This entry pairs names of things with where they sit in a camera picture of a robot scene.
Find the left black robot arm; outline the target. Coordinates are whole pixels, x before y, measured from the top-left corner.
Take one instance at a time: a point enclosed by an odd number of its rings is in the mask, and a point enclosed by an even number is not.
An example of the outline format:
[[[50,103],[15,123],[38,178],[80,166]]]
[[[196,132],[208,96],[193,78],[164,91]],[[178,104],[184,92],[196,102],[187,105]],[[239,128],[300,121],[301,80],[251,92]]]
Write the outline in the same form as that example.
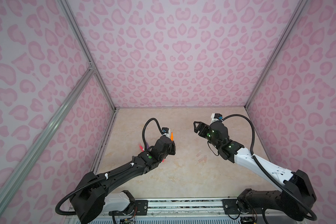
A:
[[[69,197],[80,222],[87,224],[93,221],[103,211],[105,198],[114,189],[157,168],[168,155],[175,155],[175,143],[169,137],[162,136],[152,149],[139,153],[130,162],[114,170],[98,175],[93,172],[85,174],[75,193]]]

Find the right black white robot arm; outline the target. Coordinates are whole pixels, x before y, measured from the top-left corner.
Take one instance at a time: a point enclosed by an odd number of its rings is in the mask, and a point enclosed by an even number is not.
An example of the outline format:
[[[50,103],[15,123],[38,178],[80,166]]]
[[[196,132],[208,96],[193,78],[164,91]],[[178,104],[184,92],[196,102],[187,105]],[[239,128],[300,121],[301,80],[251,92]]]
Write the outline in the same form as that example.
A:
[[[247,214],[256,209],[277,210],[295,221],[317,220],[312,211],[316,194],[308,175],[273,164],[252,153],[242,144],[230,139],[227,127],[221,120],[210,125],[195,121],[194,131],[205,138],[209,146],[217,149],[224,160],[240,165],[270,182],[275,190],[245,189],[236,200],[236,210]]]

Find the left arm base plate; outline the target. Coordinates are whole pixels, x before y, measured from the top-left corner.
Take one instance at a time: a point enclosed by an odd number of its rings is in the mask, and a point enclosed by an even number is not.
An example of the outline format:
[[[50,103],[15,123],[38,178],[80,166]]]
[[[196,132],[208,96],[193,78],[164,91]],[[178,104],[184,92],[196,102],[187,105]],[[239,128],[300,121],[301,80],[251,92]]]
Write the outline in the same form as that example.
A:
[[[145,216],[147,215],[148,200],[135,200],[128,204],[123,211],[112,211],[109,215],[115,216]]]

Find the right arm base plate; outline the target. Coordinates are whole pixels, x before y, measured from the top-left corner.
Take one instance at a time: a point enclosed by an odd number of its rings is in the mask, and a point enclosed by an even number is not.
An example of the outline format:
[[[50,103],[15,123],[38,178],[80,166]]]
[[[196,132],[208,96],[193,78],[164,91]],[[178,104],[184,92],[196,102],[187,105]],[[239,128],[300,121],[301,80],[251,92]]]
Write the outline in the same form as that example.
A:
[[[223,205],[224,213],[226,215],[240,214],[240,211],[237,206],[237,199],[235,198],[222,199],[222,205]]]

